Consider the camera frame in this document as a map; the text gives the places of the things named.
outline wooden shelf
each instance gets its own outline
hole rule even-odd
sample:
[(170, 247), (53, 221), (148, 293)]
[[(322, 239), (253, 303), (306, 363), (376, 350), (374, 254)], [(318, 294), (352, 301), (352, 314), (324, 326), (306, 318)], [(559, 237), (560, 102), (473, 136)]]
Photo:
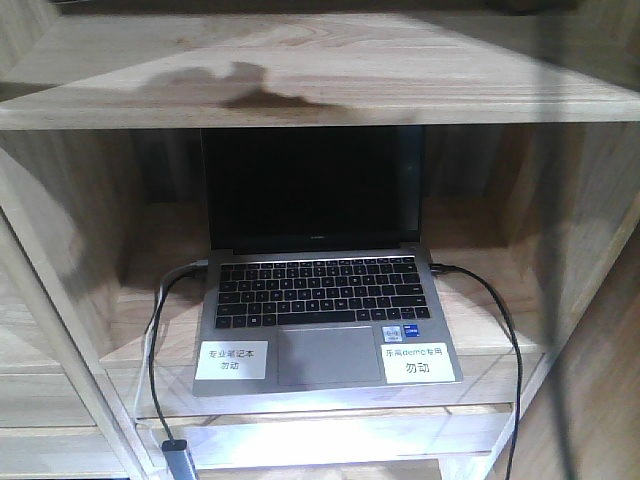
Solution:
[(637, 66), (570, 15), (63, 15), (0, 128), (638, 120)]

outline touchpad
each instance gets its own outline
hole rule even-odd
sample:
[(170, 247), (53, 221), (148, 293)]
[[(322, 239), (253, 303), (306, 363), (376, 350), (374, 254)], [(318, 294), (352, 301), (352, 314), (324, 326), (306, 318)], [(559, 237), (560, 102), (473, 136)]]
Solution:
[(380, 369), (371, 327), (280, 330), (280, 385), (377, 380)]

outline wooden cabinet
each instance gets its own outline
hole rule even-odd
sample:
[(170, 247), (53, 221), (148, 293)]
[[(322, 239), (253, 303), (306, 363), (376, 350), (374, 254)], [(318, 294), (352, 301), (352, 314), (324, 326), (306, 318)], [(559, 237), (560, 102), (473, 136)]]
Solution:
[[(141, 337), (159, 277), (206, 256), (207, 228), (200, 205), (146, 201), (135, 128), (505, 124), (483, 195), (426, 199), (423, 237), (434, 260), (476, 271), (504, 296), (528, 405), (640, 218), (635, 30), (625, 20), (626, 33), (608, 34), (597, 3), (531, 17), (471, 0), (297, 12), (278, 2), (0, 4), (11, 40), (0, 46), (0, 442), (53, 459), (0, 476), (166, 476), (146, 390), (147, 421), (130, 418)], [(203, 472), (298, 465), (320, 476), (334, 467), (302, 465), (363, 462), (340, 474), (481, 480), (511, 431), (515, 357), (480, 286), (446, 276), (437, 288), (463, 383), (305, 404), (191, 395), (204, 286), (186, 280), (165, 307), (158, 351), (169, 422)], [(323, 448), (328, 431), (343, 447)], [(358, 434), (376, 449), (347, 448)], [(287, 448), (241, 455), (274, 436), (291, 450), (300, 436), (316, 443), (295, 458)], [(58, 462), (53, 445), (78, 444)], [(87, 454), (100, 459), (94, 470)]]

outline cable connector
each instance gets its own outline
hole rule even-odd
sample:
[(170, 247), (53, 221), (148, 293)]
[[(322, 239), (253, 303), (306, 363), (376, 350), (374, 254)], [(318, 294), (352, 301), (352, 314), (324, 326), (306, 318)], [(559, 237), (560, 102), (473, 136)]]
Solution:
[(165, 440), (162, 442), (162, 454), (174, 480), (198, 480), (186, 440)]

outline white paper sign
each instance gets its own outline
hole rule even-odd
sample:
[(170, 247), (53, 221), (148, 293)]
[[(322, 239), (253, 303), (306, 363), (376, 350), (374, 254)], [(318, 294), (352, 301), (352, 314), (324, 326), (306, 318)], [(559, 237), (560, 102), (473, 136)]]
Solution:
[(453, 366), (446, 343), (381, 345), (387, 383), (451, 382)]
[(264, 379), (269, 342), (202, 342), (196, 380)]

